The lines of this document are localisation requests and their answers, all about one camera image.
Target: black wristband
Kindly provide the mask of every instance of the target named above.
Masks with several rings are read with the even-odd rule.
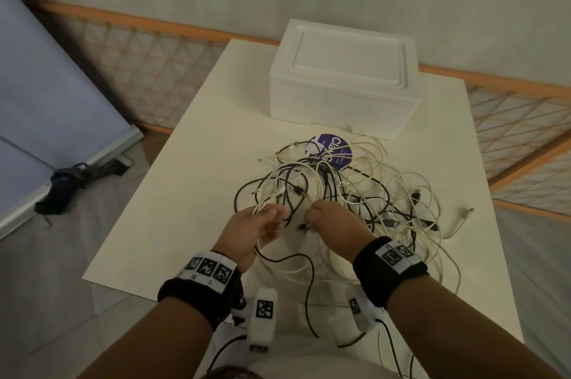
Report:
[[[193,306],[215,331],[230,308],[240,305],[244,294],[240,277],[236,264],[222,254],[199,253],[176,278],[163,283],[157,300],[172,297]]]
[[[416,254],[388,236],[367,244],[355,257],[353,270],[371,303],[383,308],[404,280],[428,275],[428,267]]]

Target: circular sticker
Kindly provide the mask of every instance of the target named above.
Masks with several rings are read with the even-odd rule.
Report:
[[[305,156],[318,156],[337,169],[344,169],[351,163],[353,152],[349,144],[334,134],[320,134],[312,137],[305,145]]]

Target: styrofoam box lid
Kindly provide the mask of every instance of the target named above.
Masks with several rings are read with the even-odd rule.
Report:
[[[409,36],[290,20],[269,74],[324,92],[406,105],[420,100]]]

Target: right hand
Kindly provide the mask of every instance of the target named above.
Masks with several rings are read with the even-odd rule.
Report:
[[[375,239],[357,214],[337,202],[318,200],[304,218],[326,246],[351,263],[363,247]]]

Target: white tabletop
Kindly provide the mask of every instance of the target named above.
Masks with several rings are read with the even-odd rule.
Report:
[[[268,71],[276,50],[271,45],[231,41],[84,279],[156,299],[161,284],[194,253],[212,247],[233,214],[238,188],[269,171],[259,158],[320,133],[353,137],[338,128],[268,116]],[[464,83],[422,73],[420,84],[418,109],[395,140],[383,141],[387,161],[430,181],[443,209],[444,236],[458,223],[462,210],[475,209],[459,234],[443,244],[461,267],[459,296],[522,340]],[[453,289],[457,273],[443,260],[444,285]],[[284,319],[305,326],[302,307],[291,305],[293,310],[283,313]],[[337,325],[336,320],[327,318],[324,327]],[[342,333],[341,328],[335,326],[333,334]],[[376,333],[352,349],[363,358],[378,360],[375,339]],[[400,336],[396,340],[405,362],[410,352],[406,355]],[[389,356],[386,350],[383,342],[383,360]]]

